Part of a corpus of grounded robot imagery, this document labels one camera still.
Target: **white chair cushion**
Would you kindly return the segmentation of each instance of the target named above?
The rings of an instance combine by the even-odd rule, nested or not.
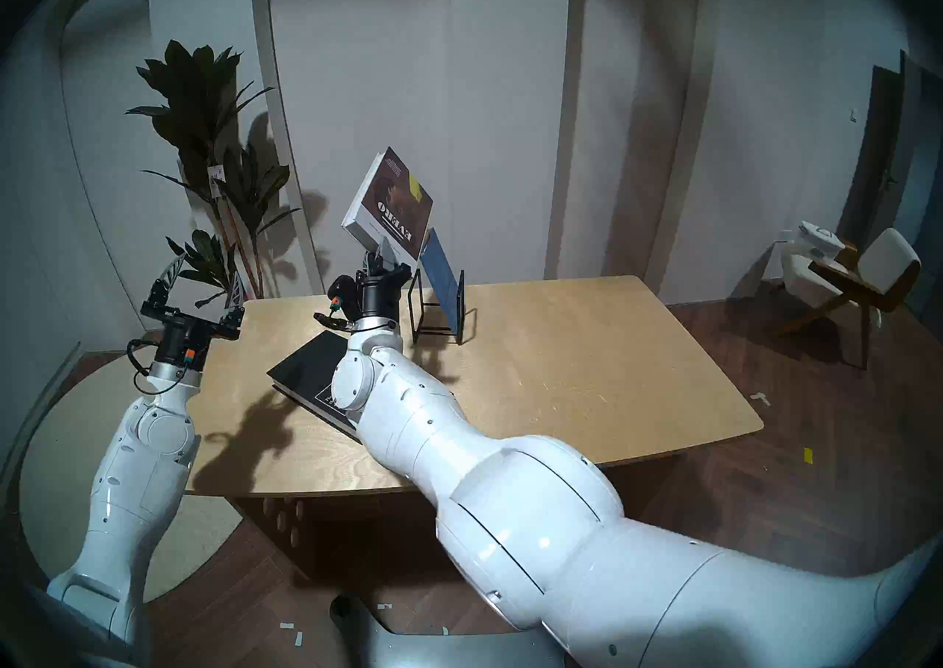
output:
[[[797,251],[800,249],[804,250],[805,247],[792,244],[783,247],[783,282],[785,283],[785,289],[805,304],[813,308],[820,308],[833,297],[841,294],[841,291],[809,269],[812,259],[798,254]],[[837,270],[848,272],[838,262],[830,262],[830,264]],[[840,308],[834,309],[829,317],[842,328],[861,329],[861,313],[858,310],[858,304],[855,302],[848,302]],[[874,328],[881,326],[881,311],[878,309],[871,308],[871,326]]]
[[[858,274],[886,293],[911,262],[919,262],[913,247],[895,228],[886,228],[858,261]]]

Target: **table top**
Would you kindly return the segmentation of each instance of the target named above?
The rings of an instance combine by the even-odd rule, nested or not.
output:
[[[413,293],[418,307],[418,291]],[[466,289],[465,342],[409,336],[404,354],[454,393],[490,437],[544,434],[601,465],[758,431],[716,363],[637,277]],[[249,301],[239,341],[214,341],[189,409],[202,444],[187,491],[311,496],[408,483],[295,405],[266,372],[324,328],[325,295]]]

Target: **herringbone floor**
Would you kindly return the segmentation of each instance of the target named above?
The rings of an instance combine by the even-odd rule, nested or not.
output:
[[[901,309],[874,336],[864,372],[844,363],[829,322],[768,335],[802,310],[769,289],[673,309],[744,395],[766,395],[769,406],[751,402],[766,427],[607,474],[632,518],[789,566],[865,574],[943,528],[943,345]],[[155,665],[347,665],[327,613],[341,590],[372,608],[393,604],[375,614],[398,632],[507,630],[444,557],[417,493],[307,499],[303,508],[310,581],[243,522],[195,575],[148,605]],[[301,647],[283,621],[303,631]]]

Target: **white object on chair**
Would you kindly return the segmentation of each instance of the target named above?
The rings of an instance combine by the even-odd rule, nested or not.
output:
[[[835,255],[845,248],[845,242],[842,242],[827,228],[817,227],[808,221],[800,222],[798,239],[806,242],[811,254],[807,256],[816,259],[833,260]]]
[[[857,273],[867,283],[886,293],[904,273],[911,262],[919,261],[916,252],[907,240],[894,228],[887,228],[874,240],[858,261]],[[806,253],[806,245],[793,242],[783,247],[783,282],[785,289],[813,308],[819,308],[841,291],[809,269],[812,258]],[[848,272],[838,262],[829,260],[831,267]],[[842,328],[858,331],[861,328],[861,313],[857,303],[850,301],[829,313],[829,317]],[[881,312],[871,308],[871,326],[881,326]]]

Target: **cable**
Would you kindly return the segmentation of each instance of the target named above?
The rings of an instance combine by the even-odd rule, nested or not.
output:
[[[134,388],[137,389],[142,394],[145,394],[148,396],[157,396],[158,394],[166,394],[170,389],[172,389],[178,383],[180,383],[185,377],[185,375],[187,375],[187,371],[190,370],[190,360],[184,360],[183,369],[177,373],[177,381],[172,383],[166,389],[161,389],[159,392],[145,392],[145,390],[143,390],[142,388],[140,388],[140,386],[138,386],[138,374],[151,375],[151,367],[149,366],[148,368],[145,369],[143,366],[141,366],[138,363],[138,360],[134,358],[134,354],[131,352],[132,343],[143,343],[144,345],[158,345],[158,344],[152,343],[150,341],[132,341],[131,343],[127,345],[127,348],[128,348],[127,356],[128,358],[131,359],[131,363],[134,363],[135,368],[137,369],[137,371],[134,372],[134,375],[131,378],[131,383],[134,384]],[[193,358],[195,359],[198,356],[201,356],[203,352],[206,351],[208,348],[209,348],[209,343],[203,346],[203,348],[200,349],[199,353],[194,354]]]
[[[138,386],[138,375],[140,374],[140,371],[135,371],[135,372],[134,372],[134,377],[131,378],[131,383],[134,384],[134,388],[135,388],[135,389],[137,389],[137,390],[138,390],[139,392],[141,392],[142,394],[147,394],[148,396],[156,396],[156,395],[158,395],[158,394],[166,394],[170,389],[172,389],[173,387],[175,387],[178,383],[180,383],[180,382],[183,380],[183,378],[185,377],[185,375],[187,375],[187,369],[189,369],[189,368],[190,368],[190,365],[189,365],[188,363],[184,363],[184,364],[183,364],[183,371],[180,372],[180,374],[179,374],[179,376],[178,376],[178,378],[177,378],[177,381],[175,381],[174,383],[172,383],[172,384],[171,384],[170,386],[168,386],[166,389],[161,389],[159,392],[145,392],[145,390],[143,390],[142,388],[140,388],[140,386]]]
[[[351,330],[350,333],[366,333],[368,330],[379,330],[380,328],[389,328],[390,330],[393,330],[396,328],[396,324],[393,321],[389,321],[388,323],[382,324],[382,326],[373,326],[372,328],[363,328],[361,330],[354,329]]]

